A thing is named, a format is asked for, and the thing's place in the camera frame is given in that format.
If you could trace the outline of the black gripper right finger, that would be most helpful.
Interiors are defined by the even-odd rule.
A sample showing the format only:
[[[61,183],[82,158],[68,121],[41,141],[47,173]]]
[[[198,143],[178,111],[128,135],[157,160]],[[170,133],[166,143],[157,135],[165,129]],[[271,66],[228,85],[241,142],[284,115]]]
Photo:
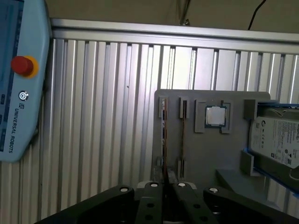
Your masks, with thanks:
[[[191,169],[171,182],[174,217],[188,224],[297,224],[260,190],[261,177],[229,169]]]

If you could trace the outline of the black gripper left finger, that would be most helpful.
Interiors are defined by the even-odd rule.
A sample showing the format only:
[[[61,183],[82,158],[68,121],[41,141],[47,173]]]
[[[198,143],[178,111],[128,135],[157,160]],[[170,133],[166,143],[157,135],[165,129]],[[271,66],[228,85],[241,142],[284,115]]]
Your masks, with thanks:
[[[153,180],[134,189],[117,185],[41,220],[42,224],[161,224],[163,172],[153,168]]]

